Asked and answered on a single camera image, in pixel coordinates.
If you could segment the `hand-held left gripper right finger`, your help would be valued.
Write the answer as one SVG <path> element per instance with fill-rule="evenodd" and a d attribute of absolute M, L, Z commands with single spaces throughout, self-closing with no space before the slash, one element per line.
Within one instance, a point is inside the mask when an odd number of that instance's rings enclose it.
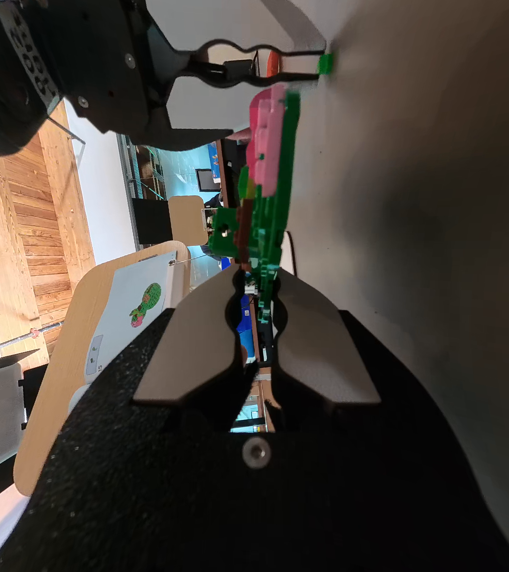
<path fill-rule="evenodd" d="M 275 287 L 272 321 L 279 369 L 333 405 L 379 404 L 335 304 L 285 270 L 278 270 Z"/>

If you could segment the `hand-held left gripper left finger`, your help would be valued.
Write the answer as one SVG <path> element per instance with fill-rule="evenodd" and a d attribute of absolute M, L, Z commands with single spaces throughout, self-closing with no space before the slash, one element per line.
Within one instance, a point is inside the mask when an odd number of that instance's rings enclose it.
<path fill-rule="evenodd" d="M 236 331 L 243 271 L 229 267 L 179 302 L 133 395 L 137 404 L 182 404 L 205 385 L 241 376 Z"/>

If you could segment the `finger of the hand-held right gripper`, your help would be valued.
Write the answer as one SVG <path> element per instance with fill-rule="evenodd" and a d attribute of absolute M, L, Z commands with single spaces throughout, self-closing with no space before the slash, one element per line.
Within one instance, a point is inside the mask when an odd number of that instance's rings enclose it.
<path fill-rule="evenodd" d="M 233 62 L 189 62 L 177 72 L 147 71 L 147 145 L 180 152 L 223 139 L 250 125 L 250 104 L 275 86 L 300 90 L 317 73 L 279 72 L 260 77 Z"/>
<path fill-rule="evenodd" d="M 180 52 L 230 45 L 283 54 L 323 53 L 326 40 L 292 1 L 147 1 L 169 44 Z"/>

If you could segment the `green and pink lego model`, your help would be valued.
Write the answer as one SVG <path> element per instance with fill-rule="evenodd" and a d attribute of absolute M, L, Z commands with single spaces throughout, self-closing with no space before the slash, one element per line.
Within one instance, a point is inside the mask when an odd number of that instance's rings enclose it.
<path fill-rule="evenodd" d="M 239 261 L 258 290 L 258 320 L 268 323 L 289 216 L 300 94 L 277 83 L 253 98 L 249 117 L 239 204 L 216 211 L 208 247 Z"/>

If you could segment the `lego instruction booklet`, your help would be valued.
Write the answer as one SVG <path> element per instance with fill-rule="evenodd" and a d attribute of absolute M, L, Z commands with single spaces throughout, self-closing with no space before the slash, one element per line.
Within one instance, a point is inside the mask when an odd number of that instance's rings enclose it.
<path fill-rule="evenodd" d="M 85 383 L 92 383 L 115 356 L 184 296 L 185 266 L 177 251 L 151 256 L 115 271 L 108 302 L 88 347 Z"/>

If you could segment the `black box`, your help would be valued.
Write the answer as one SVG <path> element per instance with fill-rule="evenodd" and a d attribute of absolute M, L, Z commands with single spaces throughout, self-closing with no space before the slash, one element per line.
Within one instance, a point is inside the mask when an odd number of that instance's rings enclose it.
<path fill-rule="evenodd" d="M 257 76 L 257 65 L 253 59 L 229 60 L 225 61 L 223 66 L 228 81 L 243 82 L 249 77 Z"/>

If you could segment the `white rounded card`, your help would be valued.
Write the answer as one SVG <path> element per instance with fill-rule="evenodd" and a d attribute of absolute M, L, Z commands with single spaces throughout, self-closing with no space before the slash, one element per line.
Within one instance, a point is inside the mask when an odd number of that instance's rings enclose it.
<path fill-rule="evenodd" d="M 297 262 L 295 257 L 292 235 L 289 231 L 284 231 L 281 245 L 280 268 L 294 276 L 297 276 Z"/>

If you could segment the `wooden chair back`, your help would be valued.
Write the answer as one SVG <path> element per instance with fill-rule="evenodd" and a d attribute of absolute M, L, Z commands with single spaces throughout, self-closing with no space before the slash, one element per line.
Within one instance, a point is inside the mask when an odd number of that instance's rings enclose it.
<path fill-rule="evenodd" d="M 172 239 L 187 247 L 208 242 L 205 206 L 200 196 L 172 196 L 167 201 Z"/>

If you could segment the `light wooden table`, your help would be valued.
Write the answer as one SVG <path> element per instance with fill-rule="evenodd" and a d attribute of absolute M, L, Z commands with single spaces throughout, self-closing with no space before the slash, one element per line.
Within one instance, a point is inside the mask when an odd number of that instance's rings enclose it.
<path fill-rule="evenodd" d="M 88 345 L 108 302 L 115 271 L 141 260 L 177 251 L 183 269 L 182 296 L 189 292 L 191 254 L 180 241 L 167 241 L 89 270 L 74 289 L 56 347 L 16 454 L 13 477 L 20 495 L 30 497 L 62 428 L 69 402 L 85 381 Z"/>

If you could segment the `metal rod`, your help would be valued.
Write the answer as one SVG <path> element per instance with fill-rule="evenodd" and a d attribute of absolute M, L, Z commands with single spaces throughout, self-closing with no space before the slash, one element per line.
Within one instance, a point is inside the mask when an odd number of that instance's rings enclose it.
<path fill-rule="evenodd" d="M 7 341 L 1 342 L 0 343 L 0 350 L 3 348 L 7 348 L 9 346 L 15 345 L 17 343 L 20 343 L 21 341 L 25 341 L 27 339 L 36 339 L 38 338 L 40 335 L 44 335 L 45 333 L 48 333 L 52 330 L 55 330 L 59 327 L 61 327 L 64 324 L 64 321 L 58 321 L 56 323 L 50 324 L 50 325 L 46 325 L 42 328 L 31 328 L 29 333 L 23 334 L 21 336 L 18 336 L 16 338 L 12 338 L 9 339 Z"/>

